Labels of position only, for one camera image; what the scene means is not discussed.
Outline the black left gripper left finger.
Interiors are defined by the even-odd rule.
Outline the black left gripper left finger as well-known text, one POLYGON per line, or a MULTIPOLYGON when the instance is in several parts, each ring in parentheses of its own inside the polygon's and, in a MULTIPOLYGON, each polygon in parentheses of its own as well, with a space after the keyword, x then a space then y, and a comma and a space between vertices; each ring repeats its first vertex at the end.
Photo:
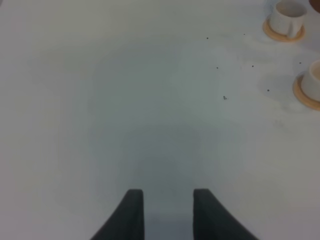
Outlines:
POLYGON ((129 189, 112 215, 92 240, 143 240, 145 238, 144 194, 129 189))

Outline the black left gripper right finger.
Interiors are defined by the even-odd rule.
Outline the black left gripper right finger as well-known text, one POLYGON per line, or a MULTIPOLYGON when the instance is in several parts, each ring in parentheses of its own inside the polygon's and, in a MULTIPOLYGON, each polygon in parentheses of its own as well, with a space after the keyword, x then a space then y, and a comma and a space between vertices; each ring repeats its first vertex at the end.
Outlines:
POLYGON ((193 238, 195 240, 255 240, 209 189, 193 191, 193 238))

